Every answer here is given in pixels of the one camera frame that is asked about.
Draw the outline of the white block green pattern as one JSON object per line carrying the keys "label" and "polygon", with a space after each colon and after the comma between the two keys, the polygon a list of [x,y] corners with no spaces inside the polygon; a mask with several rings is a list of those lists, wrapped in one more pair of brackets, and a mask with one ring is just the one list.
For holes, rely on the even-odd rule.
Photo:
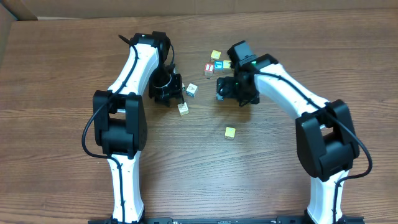
{"label": "white block green pattern", "polygon": [[186,88],[187,95],[191,97],[195,97],[197,90],[198,87],[192,83],[190,83]]}

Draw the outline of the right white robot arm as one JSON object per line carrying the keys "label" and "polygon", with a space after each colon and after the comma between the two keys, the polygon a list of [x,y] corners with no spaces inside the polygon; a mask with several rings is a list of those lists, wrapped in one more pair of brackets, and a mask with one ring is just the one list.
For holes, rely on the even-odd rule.
{"label": "right white robot arm", "polygon": [[345,178],[359,156],[351,114],[342,100],[330,102],[294,80],[269,54],[258,57],[246,41],[227,51],[232,77],[217,80],[217,98],[239,106],[258,104],[260,95],[276,102],[294,121],[298,159],[311,177],[310,203],[301,218],[278,223],[363,223],[341,211]]}

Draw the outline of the white block red base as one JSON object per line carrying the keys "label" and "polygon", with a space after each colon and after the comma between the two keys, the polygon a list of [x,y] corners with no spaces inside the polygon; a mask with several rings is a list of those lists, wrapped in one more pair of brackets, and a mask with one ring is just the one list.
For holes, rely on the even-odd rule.
{"label": "white block red base", "polygon": [[189,114],[189,109],[186,102],[178,104],[177,107],[181,116]]}

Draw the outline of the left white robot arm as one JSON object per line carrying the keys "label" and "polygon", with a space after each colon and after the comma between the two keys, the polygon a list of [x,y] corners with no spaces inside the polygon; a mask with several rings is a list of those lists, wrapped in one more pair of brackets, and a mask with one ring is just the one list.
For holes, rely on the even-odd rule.
{"label": "left white robot arm", "polygon": [[87,125],[94,127],[95,142],[102,148],[99,158],[111,169],[114,209],[105,223],[142,223],[139,160],[148,135],[142,96],[147,91],[149,98],[165,106],[172,98],[183,100],[182,77],[173,62],[165,62],[174,51],[166,33],[136,33],[122,40],[129,46],[127,62],[106,91],[93,95]]}

